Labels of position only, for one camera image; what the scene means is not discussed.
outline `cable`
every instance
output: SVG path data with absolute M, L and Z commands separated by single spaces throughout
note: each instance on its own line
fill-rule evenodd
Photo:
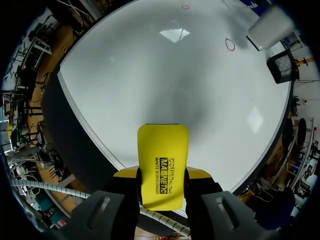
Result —
M 29 181 L 29 180 L 18 180 L 18 179 L 11 179 L 11 186 L 13 187 L 34 187 L 34 188 L 40 188 L 40 189 L 47 189 L 50 191 L 55 191 L 63 194 L 69 194 L 72 196 L 80 197 L 87 199 L 91 196 L 91 194 L 84 193 L 82 191 L 77 191 L 57 185 L 52 185 L 48 183 L 43 182 L 36 182 L 36 181 Z
M 32 175 L 28 175 L 28 174 L 27 174 L 27 175 L 24 175 L 23 177 L 24 177 L 24 178 L 26 178 L 26 177 L 34 178 L 34 179 L 36 180 L 36 182 L 39 183 L 38 180 L 36 179 L 36 177 L 34 177 L 34 176 L 32 176 Z M 35 197 L 35 196 L 37 196 L 39 193 L 40 193 L 40 188 L 38 188 L 38 192 L 37 192 L 37 193 L 34 193 L 33 196 Z
M 299 86 L 301 86 L 301 85 L 303 85 L 303 84 L 309 84 L 309 83 L 313 83 L 313 82 L 317 82 L 318 80 L 314 80 L 314 81 L 305 81 L 305 82 L 300 82 L 300 85 L 297 85 L 297 86 L 294 86 L 294 89 L 295 88 L 297 88 L 297 87 L 299 87 Z
M 149 218 L 152 218 L 159 223 L 166 225 L 168 228 L 175 230 L 177 233 L 182 234 L 184 237 L 191 239 L 190 228 L 180 224 L 177 221 L 174 221 L 158 212 L 151 211 L 143 207 L 140 207 L 140 214 L 148 216 Z
M 85 11 L 82 11 L 82 10 L 80 10 L 79 8 L 75 7 L 75 6 L 69 5 L 68 3 L 65 3 L 65 2 L 60 1 L 60 0 L 56 0 L 56 1 L 59 2 L 59 3 L 62 3 L 62 4 L 64 4 L 64 5 L 67 5 L 68 7 L 73 8 L 74 10 L 78 10 L 78 11 L 82 12 L 83 14 L 89 15 L 89 13 L 87 13 L 87 12 L 85 12 Z
M 70 0 L 68 0 L 70 6 L 73 8 L 73 10 L 81 17 L 80 13 L 77 11 L 77 9 L 71 4 Z
M 77 191 L 69 188 L 65 188 L 62 186 L 57 186 L 57 185 L 52 185 L 48 183 L 43 183 L 43 182 L 37 182 L 37 181 L 29 181 L 29 180 L 18 180 L 18 179 L 11 179 L 11 186 L 12 187 L 34 187 L 34 188 L 40 188 L 40 189 L 47 189 L 50 191 L 55 191 L 63 194 L 69 194 L 72 196 L 80 197 L 87 199 L 91 196 L 91 194 L 82 192 L 82 191 Z M 190 228 L 180 224 L 177 221 L 174 221 L 158 212 L 151 211 L 148 209 L 145 209 L 143 207 L 140 207 L 140 214 L 148 216 L 149 218 L 152 218 L 159 223 L 162 223 L 166 225 L 168 228 L 171 228 L 175 230 L 177 233 L 182 234 L 188 239 L 191 239 L 190 236 Z
M 37 103 L 37 102 L 39 102 L 39 101 L 41 101 L 42 100 L 42 98 L 40 98 L 39 100 L 37 100 L 37 101 L 31 101 L 31 100 L 29 100 L 29 102 L 32 102 L 32 103 Z

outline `white table surface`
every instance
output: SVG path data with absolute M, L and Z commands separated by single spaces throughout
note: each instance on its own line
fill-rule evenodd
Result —
M 246 39 L 257 19 L 236 0 L 134 1 L 82 37 L 61 63 L 59 81 L 117 169 L 138 165 L 141 125 L 182 124 L 187 165 L 232 192 L 275 139 L 290 93 L 266 65 L 281 43 L 258 52 Z

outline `red circle marking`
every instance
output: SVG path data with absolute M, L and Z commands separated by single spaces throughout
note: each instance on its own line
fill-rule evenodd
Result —
M 183 10 L 187 10 L 187 9 L 190 8 L 190 6 L 189 6 L 189 5 L 182 5 L 181 8 L 182 8 Z
M 230 41 L 230 42 L 233 44 L 233 49 L 228 47 L 228 41 Z M 229 39 L 229 38 L 226 38 L 226 39 L 225 39 L 225 46 L 226 46 L 226 48 L 227 48 L 229 51 L 231 51 L 231 52 L 236 49 L 236 45 L 235 45 L 234 41 L 232 41 L 232 40 Z

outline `yellow whiteboard eraser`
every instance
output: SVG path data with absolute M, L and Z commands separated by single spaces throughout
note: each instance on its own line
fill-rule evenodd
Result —
M 154 211 L 182 207 L 189 132 L 179 124 L 146 124 L 137 134 L 142 204 Z

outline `black mesh wastebasket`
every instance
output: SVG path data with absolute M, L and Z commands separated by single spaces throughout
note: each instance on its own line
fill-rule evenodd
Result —
M 288 49 L 270 57 L 266 65 L 277 84 L 299 79 L 297 64 Z

